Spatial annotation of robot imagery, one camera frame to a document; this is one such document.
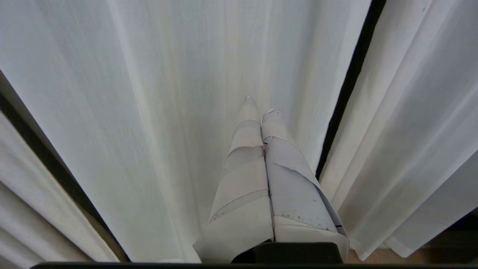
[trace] white curtain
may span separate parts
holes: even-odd
[[[478,206],[477,12],[385,5],[321,177],[360,259],[384,241],[405,257]]]
[[[0,261],[119,261],[13,125],[0,113]]]
[[[198,261],[246,95],[313,170],[370,0],[0,3],[0,68],[132,261]]]

